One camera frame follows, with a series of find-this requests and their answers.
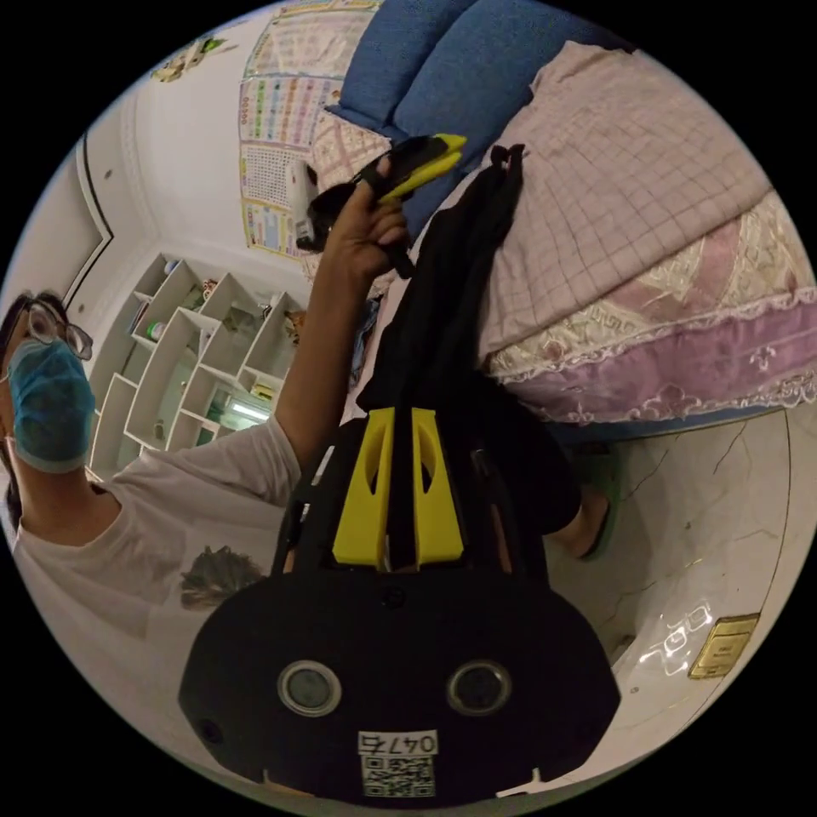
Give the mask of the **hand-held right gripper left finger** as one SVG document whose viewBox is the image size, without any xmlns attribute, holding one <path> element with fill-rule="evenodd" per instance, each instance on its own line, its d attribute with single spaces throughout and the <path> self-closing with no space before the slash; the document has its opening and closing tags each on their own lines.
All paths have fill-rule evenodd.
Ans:
<svg viewBox="0 0 817 817">
<path fill-rule="evenodd" d="M 385 565 L 394 425 L 394 408 L 376 409 L 366 420 L 332 547 L 340 565 Z"/>
</svg>

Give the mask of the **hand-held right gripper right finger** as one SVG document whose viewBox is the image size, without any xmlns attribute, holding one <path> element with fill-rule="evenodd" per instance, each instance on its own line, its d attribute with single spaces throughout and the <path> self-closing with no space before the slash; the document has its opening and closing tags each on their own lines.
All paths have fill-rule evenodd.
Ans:
<svg viewBox="0 0 817 817">
<path fill-rule="evenodd" d="M 411 434 L 417 567 L 455 563 L 464 544 L 436 413 L 412 408 Z"/>
</svg>

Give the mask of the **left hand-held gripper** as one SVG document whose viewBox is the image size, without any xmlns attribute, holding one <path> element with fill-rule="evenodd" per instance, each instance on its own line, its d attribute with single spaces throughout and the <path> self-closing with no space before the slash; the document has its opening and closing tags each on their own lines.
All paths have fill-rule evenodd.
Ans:
<svg viewBox="0 0 817 817">
<path fill-rule="evenodd" d="M 448 174 L 460 161 L 467 138 L 457 134 L 412 137 L 383 154 L 388 174 L 378 172 L 375 158 L 348 181 L 317 190 L 317 174 L 305 162 L 296 162 L 296 246 L 299 250 L 323 252 L 339 213 L 360 182 L 370 186 L 377 204 L 403 202 L 421 187 Z"/>
</svg>

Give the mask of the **person's left hand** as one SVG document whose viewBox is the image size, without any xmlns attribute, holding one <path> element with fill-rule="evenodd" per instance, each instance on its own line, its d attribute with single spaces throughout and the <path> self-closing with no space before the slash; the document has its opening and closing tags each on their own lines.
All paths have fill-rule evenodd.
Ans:
<svg viewBox="0 0 817 817">
<path fill-rule="evenodd" d="M 329 233 L 313 289 L 328 283 L 367 293 L 392 267 L 386 249 L 404 245 L 407 238 L 402 204 L 382 203 L 375 184 L 360 180 Z"/>
</svg>

